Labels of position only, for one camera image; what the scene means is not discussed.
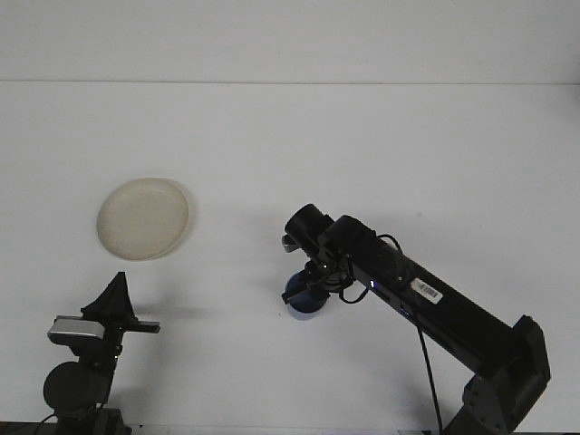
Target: cable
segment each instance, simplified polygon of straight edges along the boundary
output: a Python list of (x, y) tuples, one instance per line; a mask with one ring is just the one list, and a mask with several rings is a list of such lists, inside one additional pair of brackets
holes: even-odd
[(435, 414), (437, 415), (437, 426), (439, 427), (439, 434), (443, 434), (443, 421), (441, 420), (441, 411), (439, 407), (439, 400), (437, 399), (437, 393), (435, 392), (435, 381), (433, 381), (433, 370), (431, 369), (431, 363), (429, 360), (429, 354), (427, 353), (427, 344), (425, 344), (425, 337), (423, 336), (423, 330), (421, 329), (421, 324), (417, 318), (415, 310), (413, 310), (413, 316), (415, 317), (415, 325), (417, 326), (417, 332), (419, 333), (420, 348), (423, 350), (423, 356), (425, 357), (425, 364), (427, 365), (427, 375), (429, 376), (429, 385), (431, 387), (431, 397), (433, 398), (433, 406), (435, 407)]
[(358, 304), (359, 302), (361, 302), (364, 297), (366, 296), (366, 294), (369, 293), (369, 287), (366, 287), (364, 290), (362, 290), (361, 294), (359, 295), (359, 297), (357, 297), (356, 299), (354, 299), (353, 301), (349, 301), (348, 299), (344, 298), (344, 288), (341, 289), (340, 292), (338, 292), (338, 297), (341, 299), (341, 301), (343, 301), (345, 304)]
[[(397, 248), (399, 255), (396, 256), (395, 262), (397, 263), (397, 276), (401, 276), (401, 265), (404, 265), (403, 261), (403, 253), (401, 249), (401, 245), (397, 239), (390, 234), (381, 234), (377, 236), (378, 238), (388, 238)], [(417, 294), (415, 293), (415, 301), (418, 303)], [(433, 398), (433, 406), (435, 407), (435, 414), (437, 416), (437, 425), (439, 427), (439, 434), (443, 434), (443, 421), (441, 420), (441, 411), (439, 407), (439, 400), (437, 399), (437, 392), (435, 391), (435, 381), (433, 380), (433, 370), (431, 369), (431, 363), (429, 359), (429, 354), (427, 353), (427, 344), (425, 344), (425, 337), (423, 336), (423, 329), (421, 328), (421, 322), (419, 321), (419, 317), (417, 316), (417, 311), (413, 308), (412, 309), (413, 319), (415, 321), (415, 326), (417, 326), (417, 333), (419, 334), (419, 341), (420, 341), (420, 348), (423, 350), (423, 357), (425, 358), (425, 365), (427, 366), (427, 375), (429, 376), (429, 385), (431, 388), (431, 397)]]
[(47, 420), (51, 419), (55, 415), (56, 414), (51, 414), (48, 417), (44, 417), (42, 420), (40, 420), (38, 422), (38, 424), (36, 425), (36, 429), (34, 429), (33, 435), (36, 435), (38, 433), (38, 430), (41, 428), (41, 426), (43, 425), (43, 423), (45, 423)]

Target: white surface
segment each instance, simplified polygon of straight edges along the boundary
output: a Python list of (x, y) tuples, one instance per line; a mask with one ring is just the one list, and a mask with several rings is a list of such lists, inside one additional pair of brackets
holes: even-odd
[[(533, 315), (554, 379), (519, 429), (578, 429), (579, 118), (577, 86), (0, 84), (0, 418), (49, 413), (44, 378), (73, 357), (45, 332), (125, 270), (162, 328), (125, 337), (127, 422), (432, 427), (402, 317), (372, 295), (308, 322), (282, 305), (305, 257), (280, 236), (312, 201), (394, 234), (507, 324)], [(197, 224), (168, 256), (122, 261), (97, 212), (148, 176), (185, 186)], [(470, 374), (430, 354), (449, 421)]]
[(580, 82), (575, 0), (0, 3), (0, 79)]

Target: plate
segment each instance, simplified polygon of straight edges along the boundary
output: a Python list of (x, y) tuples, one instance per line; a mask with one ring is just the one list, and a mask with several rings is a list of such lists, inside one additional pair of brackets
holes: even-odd
[(175, 247), (188, 221), (188, 201), (175, 182), (135, 179), (111, 193), (102, 204), (97, 234), (115, 256), (149, 260)]

